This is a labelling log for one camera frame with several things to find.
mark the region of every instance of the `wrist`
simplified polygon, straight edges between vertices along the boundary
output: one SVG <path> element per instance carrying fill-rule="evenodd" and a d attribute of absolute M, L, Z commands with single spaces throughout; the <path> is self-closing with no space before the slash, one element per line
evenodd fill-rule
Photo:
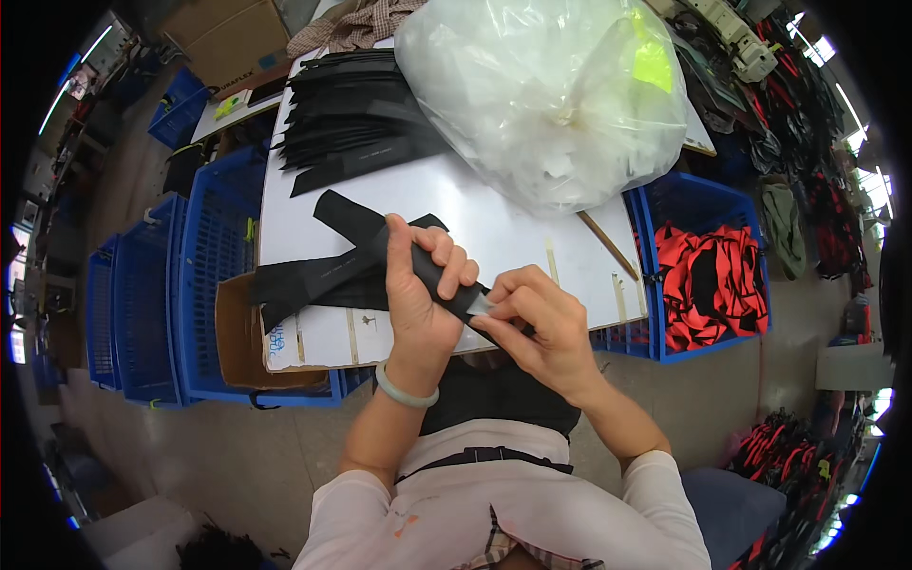
<path fill-rule="evenodd" d="M 396 388 L 417 398 L 427 398 L 434 393 L 449 359 L 421 358 L 403 354 L 395 348 L 387 360 L 387 378 Z"/>
<path fill-rule="evenodd" d="M 610 390 L 611 384 L 595 370 L 581 379 L 578 388 L 564 395 L 564 399 L 571 406 L 589 413 L 603 405 L 610 397 Z"/>

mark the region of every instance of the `hand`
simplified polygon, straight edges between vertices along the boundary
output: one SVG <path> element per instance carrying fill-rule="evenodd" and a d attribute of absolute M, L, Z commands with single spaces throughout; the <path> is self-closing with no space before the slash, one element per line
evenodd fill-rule
<path fill-rule="evenodd" d="M 387 216 L 387 297 L 389 321 L 393 326 L 393 349 L 387 375 L 414 396 L 429 396 L 450 360 L 462 334 L 463 323 L 453 313 L 430 300 L 427 287 L 412 272 L 411 245 L 418 244 L 430 253 L 434 263 L 443 267 L 437 287 L 441 299 L 450 300 L 457 287 L 473 285 L 478 279 L 478 264 L 465 250 L 453 244 L 441 228 L 427 230 L 409 226 L 399 215 Z M 432 381 L 430 393 L 409 391 L 407 384 Z M 417 386 L 426 391 L 428 386 Z"/>
<path fill-rule="evenodd" d="M 498 275 L 488 300 L 496 306 L 470 324 L 487 331 L 536 380 L 578 408 L 604 385 L 589 344 L 586 308 L 538 265 Z M 532 338 L 520 332 L 525 323 L 535 327 Z"/>

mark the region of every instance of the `white long-sleeve shirt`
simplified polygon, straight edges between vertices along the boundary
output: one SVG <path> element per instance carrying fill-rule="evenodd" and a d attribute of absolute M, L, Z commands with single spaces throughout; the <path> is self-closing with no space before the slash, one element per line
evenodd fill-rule
<path fill-rule="evenodd" d="M 567 441 L 554 430 L 472 420 L 419 438 L 400 474 L 467 447 L 501 445 L 569 462 Z M 493 540 L 495 531 L 506 543 Z M 651 451 L 627 469 L 623 501 L 517 460 L 427 469 L 397 485 L 395 498 L 372 473 L 345 472 L 314 493 L 310 535 L 294 570 L 472 568 L 492 542 L 522 544 L 540 560 L 550 555 L 562 562 L 554 568 L 710 568 L 678 465 Z"/>

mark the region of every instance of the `green garment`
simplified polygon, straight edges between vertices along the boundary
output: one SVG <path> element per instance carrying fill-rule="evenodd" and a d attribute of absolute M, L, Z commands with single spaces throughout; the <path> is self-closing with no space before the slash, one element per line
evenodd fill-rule
<path fill-rule="evenodd" d="M 803 275 L 805 265 L 798 203 L 785 184 L 763 184 L 763 209 L 782 271 L 790 281 L 794 281 Z"/>

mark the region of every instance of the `concrete floor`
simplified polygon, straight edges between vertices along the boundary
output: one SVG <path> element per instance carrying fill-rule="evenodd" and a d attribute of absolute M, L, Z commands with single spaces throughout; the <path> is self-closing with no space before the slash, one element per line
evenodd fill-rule
<path fill-rule="evenodd" d="M 171 152 L 146 128 L 155 94 L 169 81 L 159 78 L 128 111 L 98 188 L 90 251 L 161 199 Z M 606 378 L 668 434 L 682 470 L 715 464 L 729 435 L 758 414 L 780 407 L 809 411 L 816 351 L 838 332 L 848 283 L 820 281 L 812 270 L 793 283 L 776 277 L 774 268 L 771 275 L 773 328 L 762 340 L 670 366 L 598 355 Z M 70 370 L 61 391 L 61 417 L 87 433 L 133 499 L 165 494 L 230 532 L 250 534 L 264 552 L 281 547 L 293 558 L 307 538 L 312 494 L 334 477 L 347 427 L 370 396 L 370 388 L 361 387 L 339 409 L 260 411 L 204 401 L 180 411 L 153 410 L 95 388 L 81 369 Z M 585 418 L 571 440 L 575 474 L 618 493 L 617 461 Z M 280 567 L 292 562 L 275 561 Z"/>

